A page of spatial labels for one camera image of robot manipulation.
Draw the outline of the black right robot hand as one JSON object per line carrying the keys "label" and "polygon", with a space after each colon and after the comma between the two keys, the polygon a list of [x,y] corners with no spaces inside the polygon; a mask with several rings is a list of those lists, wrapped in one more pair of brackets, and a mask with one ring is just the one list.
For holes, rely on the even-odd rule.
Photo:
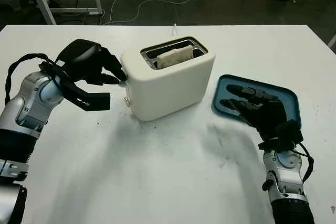
{"label": "black right robot hand", "polygon": [[287,121],[283,103],[266,91],[228,84],[226,90],[238,97],[222,99],[220,104],[239,113],[239,116],[260,134],[263,141],[276,138],[276,127]]}

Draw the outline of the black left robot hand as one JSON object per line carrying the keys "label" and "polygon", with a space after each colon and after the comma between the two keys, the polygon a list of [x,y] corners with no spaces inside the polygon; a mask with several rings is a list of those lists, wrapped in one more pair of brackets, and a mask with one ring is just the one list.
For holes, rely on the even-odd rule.
{"label": "black left robot hand", "polygon": [[99,43],[76,39],[58,55],[55,64],[73,81],[88,84],[119,84],[127,76],[117,57]]}

